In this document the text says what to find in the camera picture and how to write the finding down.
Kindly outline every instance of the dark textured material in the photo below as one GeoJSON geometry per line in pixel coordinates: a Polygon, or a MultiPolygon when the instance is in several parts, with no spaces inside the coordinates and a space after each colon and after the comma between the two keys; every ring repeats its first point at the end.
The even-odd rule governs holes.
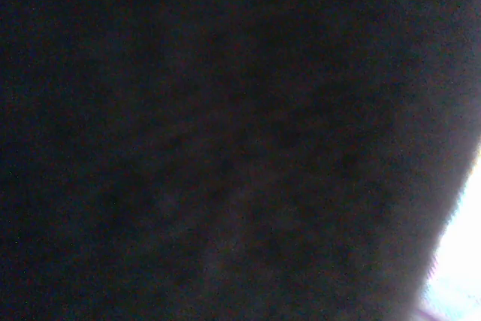
{"type": "Polygon", "coordinates": [[[479,0],[6,0],[5,319],[402,320],[481,134],[479,0]]]}

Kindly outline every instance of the dark surface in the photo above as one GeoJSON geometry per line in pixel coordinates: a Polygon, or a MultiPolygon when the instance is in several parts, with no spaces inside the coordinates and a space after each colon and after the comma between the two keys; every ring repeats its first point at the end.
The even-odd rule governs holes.
{"type": "Polygon", "coordinates": [[[403,319],[481,131],[478,3],[6,0],[5,319],[403,319]]]}

